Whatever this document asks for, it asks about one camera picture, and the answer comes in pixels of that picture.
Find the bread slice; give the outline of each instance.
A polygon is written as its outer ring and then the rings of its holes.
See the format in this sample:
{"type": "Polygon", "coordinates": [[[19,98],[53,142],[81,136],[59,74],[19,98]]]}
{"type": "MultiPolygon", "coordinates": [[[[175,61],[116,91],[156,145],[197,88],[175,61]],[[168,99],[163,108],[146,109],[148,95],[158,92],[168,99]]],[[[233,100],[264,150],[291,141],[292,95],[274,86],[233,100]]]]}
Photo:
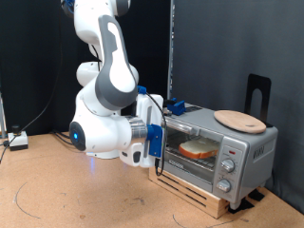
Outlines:
{"type": "Polygon", "coordinates": [[[181,143],[179,151],[190,159],[206,159],[217,155],[219,145],[208,139],[200,139],[181,143]]]}

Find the control panel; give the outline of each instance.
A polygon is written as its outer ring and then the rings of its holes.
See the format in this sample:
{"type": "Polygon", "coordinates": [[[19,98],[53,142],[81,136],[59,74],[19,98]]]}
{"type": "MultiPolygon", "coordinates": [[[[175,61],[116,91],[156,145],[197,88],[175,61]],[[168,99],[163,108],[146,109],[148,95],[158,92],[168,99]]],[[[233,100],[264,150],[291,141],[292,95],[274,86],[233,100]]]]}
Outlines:
{"type": "Polygon", "coordinates": [[[243,152],[230,145],[224,145],[216,168],[213,193],[223,199],[234,201],[239,183],[243,152]]]}

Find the round wooden board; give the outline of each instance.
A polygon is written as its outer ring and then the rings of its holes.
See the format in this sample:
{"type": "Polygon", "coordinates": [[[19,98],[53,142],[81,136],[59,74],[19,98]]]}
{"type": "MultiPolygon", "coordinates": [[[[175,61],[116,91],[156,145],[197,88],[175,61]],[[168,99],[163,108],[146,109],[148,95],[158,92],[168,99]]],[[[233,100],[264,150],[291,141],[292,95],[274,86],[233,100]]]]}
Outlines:
{"type": "Polygon", "coordinates": [[[215,118],[220,123],[242,132],[257,134],[266,130],[266,125],[262,121],[241,112],[216,111],[215,118]]]}

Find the toaster oven door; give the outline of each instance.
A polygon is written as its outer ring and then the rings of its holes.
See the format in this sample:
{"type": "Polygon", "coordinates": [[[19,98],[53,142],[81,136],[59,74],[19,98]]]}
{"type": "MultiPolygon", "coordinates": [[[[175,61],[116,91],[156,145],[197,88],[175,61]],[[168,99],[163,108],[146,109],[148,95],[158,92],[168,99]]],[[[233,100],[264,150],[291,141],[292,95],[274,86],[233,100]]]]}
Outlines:
{"type": "Polygon", "coordinates": [[[217,154],[209,153],[210,156],[203,159],[190,158],[184,151],[181,153],[180,147],[183,143],[195,141],[195,143],[212,144],[212,148],[217,147],[219,151],[222,137],[209,136],[214,135],[208,134],[208,132],[206,134],[205,129],[167,119],[167,144],[164,154],[164,170],[197,187],[212,192],[217,154]]]}

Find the wooden crate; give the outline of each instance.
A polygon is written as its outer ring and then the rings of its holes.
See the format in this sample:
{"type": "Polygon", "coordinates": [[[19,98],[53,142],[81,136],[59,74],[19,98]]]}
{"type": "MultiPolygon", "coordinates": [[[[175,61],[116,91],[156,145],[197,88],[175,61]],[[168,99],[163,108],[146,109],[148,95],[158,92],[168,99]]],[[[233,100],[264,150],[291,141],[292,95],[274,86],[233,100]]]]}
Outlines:
{"type": "Polygon", "coordinates": [[[155,174],[155,168],[150,168],[149,179],[178,197],[190,202],[215,219],[221,217],[228,210],[229,201],[220,199],[164,170],[162,175],[158,177],[155,174]]]}

